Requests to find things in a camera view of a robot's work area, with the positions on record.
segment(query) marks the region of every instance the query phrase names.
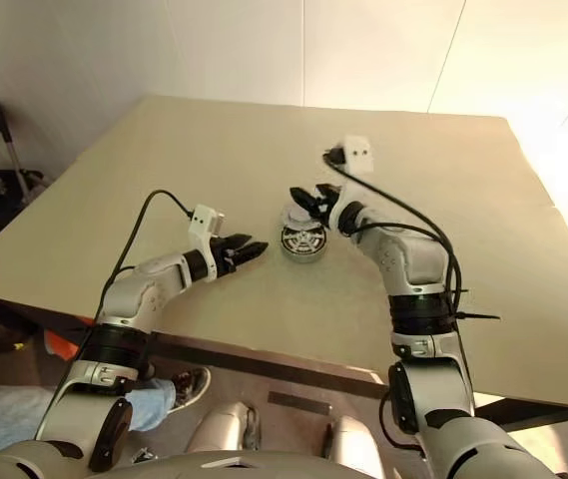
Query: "floor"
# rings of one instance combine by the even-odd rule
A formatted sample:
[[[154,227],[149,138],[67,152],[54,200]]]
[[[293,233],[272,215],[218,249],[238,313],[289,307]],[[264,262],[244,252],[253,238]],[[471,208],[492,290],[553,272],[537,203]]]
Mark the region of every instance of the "floor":
[[[168,359],[156,365],[160,377],[170,377],[190,367],[188,363]],[[0,384],[53,386],[64,368],[64,361],[48,355],[41,336],[36,336],[22,350],[0,353]],[[325,426],[332,418],[347,414],[366,424],[376,438],[388,477],[392,477],[389,471],[393,467],[404,479],[429,477],[425,465],[414,453],[393,449],[382,438],[376,416],[378,403],[373,399],[227,369],[212,368],[212,373],[211,388],[201,401],[172,414],[153,431],[131,433],[123,460],[128,460],[142,447],[149,447],[159,456],[180,454],[208,410],[222,401],[244,400],[260,411],[265,450],[317,455]],[[331,406],[329,414],[272,404],[269,402],[271,391],[327,403]],[[568,472],[568,422],[518,431],[512,435],[555,472]]]

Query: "table surface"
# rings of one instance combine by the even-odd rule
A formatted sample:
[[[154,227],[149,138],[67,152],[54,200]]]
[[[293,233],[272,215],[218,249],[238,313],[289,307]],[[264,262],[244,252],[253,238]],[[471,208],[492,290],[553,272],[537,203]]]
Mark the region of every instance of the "table surface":
[[[394,361],[380,275],[347,239],[297,264],[280,251],[288,188],[339,179],[321,153],[369,137],[373,180],[435,219],[463,268],[461,321],[477,391],[568,404],[568,229],[505,120],[149,97],[0,234],[0,298],[92,316],[149,191],[226,214],[222,234],[267,240],[233,275],[196,284],[159,330],[370,368]],[[398,208],[370,198],[399,221]],[[125,264],[188,248],[157,197]]]

